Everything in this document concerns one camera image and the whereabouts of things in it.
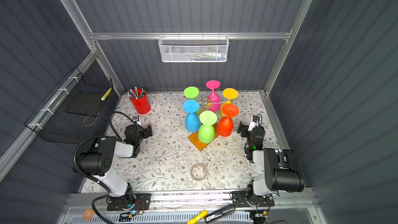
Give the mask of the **red wine glass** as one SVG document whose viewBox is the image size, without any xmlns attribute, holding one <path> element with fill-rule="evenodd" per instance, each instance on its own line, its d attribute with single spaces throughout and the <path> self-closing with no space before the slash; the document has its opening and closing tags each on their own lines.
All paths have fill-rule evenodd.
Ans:
<svg viewBox="0 0 398 224">
<path fill-rule="evenodd" d="M 232 134 L 234 128 L 232 117 L 236 117 L 239 114 L 239 109 L 234 104 L 226 104 L 222 111 L 224 117 L 218 123 L 217 132 L 222 137 L 228 137 Z"/>
</svg>

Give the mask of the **green wine glass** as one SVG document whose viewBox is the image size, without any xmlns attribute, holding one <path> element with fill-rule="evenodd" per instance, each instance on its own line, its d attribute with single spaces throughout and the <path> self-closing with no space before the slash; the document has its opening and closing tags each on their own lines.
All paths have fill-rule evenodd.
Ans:
<svg viewBox="0 0 398 224">
<path fill-rule="evenodd" d="M 218 120 L 217 115 L 211 111 L 204 111 L 199 115 L 199 120 L 202 125 L 199 128 L 198 139 L 204 144 L 209 144 L 214 139 L 215 130 L 213 125 Z"/>
<path fill-rule="evenodd" d="M 193 113 L 193 110 L 196 110 L 195 113 L 199 116 L 201 113 L 201 106 L 196 99 L 199 95 L 199 89 L 194 86 L 189 86 L 184 90 L 183 94 L 188 98 L 183 104 L 183 110 L 187 113 Z"/>
</svg>

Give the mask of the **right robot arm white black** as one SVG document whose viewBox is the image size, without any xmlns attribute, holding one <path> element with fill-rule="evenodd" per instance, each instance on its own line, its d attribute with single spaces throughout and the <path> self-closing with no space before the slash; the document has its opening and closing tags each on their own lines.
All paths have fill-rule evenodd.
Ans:
<svg viewBox="0 0 398 224">
<path fill-rule="evenodd" d="M 279 191 L 288 193 L 302 192 L 304 177 L 291 149 L 263 148 L 265 129 L 239 123 L 237 133 L 246 138 L 245 156 L 252 164 L 263 167 L 264 173 L 253 179 L 247 186 L 243 197 L 250 206 L 273 206 L 272 194 Z"/>
</svg>

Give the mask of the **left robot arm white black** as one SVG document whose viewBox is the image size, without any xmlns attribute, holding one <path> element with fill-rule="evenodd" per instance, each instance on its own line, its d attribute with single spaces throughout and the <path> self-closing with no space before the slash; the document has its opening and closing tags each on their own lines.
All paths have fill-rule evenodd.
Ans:
<svg viewBox="0 0 398 224">
<path fill-rule="evenodd" d="M 113 115 L 124 116 L 131 122 L 125 127 L 124 139 L 112 123 Z M 109 116 L 109 126 L 114 136 L 93 136 L 82 141 L 73 155 L 74 171 L 103 187 L 107 194 L 98 199 L 105 199 L 109 211 L 132 211 L 134 214 L 146 209 L 146 198 L 140 199 L 134 193 L 131 184 L 119 176 L 113 169 L 113 158 L 136 158 L 141 151 L 141 142 L 153 135 L 148 120 L 142 124 L 139 116 L 130 117 L 119 111 Z"/>
</svg>

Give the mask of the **yellow wine glass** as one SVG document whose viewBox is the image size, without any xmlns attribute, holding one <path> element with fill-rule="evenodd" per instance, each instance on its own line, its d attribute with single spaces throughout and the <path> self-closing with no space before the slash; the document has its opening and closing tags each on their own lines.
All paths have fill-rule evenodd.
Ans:
<svg viewBox="0 0 398 224">
<path fill-rule="evenodd" d="M 233 105 L 232 100 L 236 99 L 238 97 L 238 92 L 237 90 L 233 89 L 233 88 L 226 88 L 223 90 L 223 96 L 227 99 L 227 101 L 224 101 L 221 104 L 221 108 L 220 108 L 220 116 L 221 117 L 225 117 L 225 114 L 223 112 L 223 107 L 225 105 Z"/>
</svg>

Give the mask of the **pink wine glass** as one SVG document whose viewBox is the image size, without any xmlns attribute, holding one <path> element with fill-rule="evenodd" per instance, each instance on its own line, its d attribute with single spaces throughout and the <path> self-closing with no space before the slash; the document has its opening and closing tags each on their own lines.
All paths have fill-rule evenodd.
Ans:
<svg viewBox="0 0 398 224">
<path fill-rule="evenodd" d="M 209 110 L 211 112 L 217 112 L 220 110 L 221 108 L 221 104 L 220 104 L 220 97 L 218 95 L 218 90 L 220 87 L 220 82 L 217 80 L 210 80 L 206 83 L 206 87 L 208 89 L 211 89 L 212 92 L 210 93 L 210 95 L 208 96 L 208 100 L 210 102 L 210 107 Z"/>
</svg>

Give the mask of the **blue wine glass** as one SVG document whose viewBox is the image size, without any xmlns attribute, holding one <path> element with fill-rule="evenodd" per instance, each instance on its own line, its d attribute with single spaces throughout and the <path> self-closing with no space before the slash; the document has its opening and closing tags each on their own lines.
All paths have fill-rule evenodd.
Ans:
<svg viewBox="0 0 398 224">
<path fill-rule="evenodd" d="M 197 115 L 199 103 L 195 100 L 187 100 L 183 104 L 183 110 L 187 113 L 185 118 L 185 126 L 188 132 L 195 133 L 200 128 L 200 120 Z"/>
</svg>

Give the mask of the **red pencil cup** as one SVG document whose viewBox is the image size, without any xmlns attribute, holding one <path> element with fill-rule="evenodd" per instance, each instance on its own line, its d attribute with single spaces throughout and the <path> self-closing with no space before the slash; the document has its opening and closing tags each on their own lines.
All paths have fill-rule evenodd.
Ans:
<svg viewBox="0 0 398 224">
<path fill-rule="evenodd" d="M 134 89 L 129 89 L 127 94 L 137 113 L 147 114 L 150 112 L 151 106 L 146 91 L 143 88 L 135 87 Z"/>
</svg>

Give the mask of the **floral table mat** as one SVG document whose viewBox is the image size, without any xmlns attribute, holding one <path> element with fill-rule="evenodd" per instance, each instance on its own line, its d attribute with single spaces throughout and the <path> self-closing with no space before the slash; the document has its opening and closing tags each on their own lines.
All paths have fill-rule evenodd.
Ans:
<svg viewBox="0 0 398 224">
<path fill-rule="evenodd" d="M 203 150 L 188 139 L 182 93 L 150 93 L 151 111 L 142 116 L 152 126 L 152 137 L 141 143 L 136 158 L 114 158 L 113 169 L 135 191 L 240 189 L 263 174 L 263 167 L 245 156 L 246 139 L 236 131 L 217 137 Z M 196 163 L 206 166 L 203 181 L 192 179 Z"/>
</svg>

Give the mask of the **clear tape roll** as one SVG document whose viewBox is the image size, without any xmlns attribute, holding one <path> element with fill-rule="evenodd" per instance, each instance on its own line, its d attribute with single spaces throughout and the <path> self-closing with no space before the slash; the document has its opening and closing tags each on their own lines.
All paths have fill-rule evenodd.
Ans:
<svg viewBox="0 0 398 224">
<path fill-rule="evenodd" d="M 191 168 L 190 175 L 195 181 L 203 181 L 208 175 L 206 166 L 202 163 L 194 164 Z"/>
</svg>

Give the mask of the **black handheld device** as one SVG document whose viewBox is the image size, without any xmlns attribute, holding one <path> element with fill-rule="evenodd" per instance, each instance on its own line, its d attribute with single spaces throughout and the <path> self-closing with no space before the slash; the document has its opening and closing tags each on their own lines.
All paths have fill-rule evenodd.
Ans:
<svg viewBox="0 0 398 224">
<path fill-rule="evenodd" d="M 233 214 L 235 211 L 236 211 L 235 205 L 229 204 L 217 211 L 208 214 L 204 220 L 207 224 L 211 224 L 225 216 Z"/>
</svg>

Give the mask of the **yellow marker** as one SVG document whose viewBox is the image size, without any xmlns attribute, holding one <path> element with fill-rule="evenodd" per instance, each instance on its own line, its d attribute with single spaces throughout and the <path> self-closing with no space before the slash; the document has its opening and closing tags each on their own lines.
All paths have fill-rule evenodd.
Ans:
<svg viewBox="0 0 398 224">
<path fill-rule="evenodd" d="M 203 210 L 201 211 L 199 214 L 197 214 L 196 216 L 194 216 L 192 219 L 190 219 L 187 224 L 196 224 L 198 223 L 200 220 L 205 219 L 205 217 L 207 216 L 207 211 Z"/>
</svg>

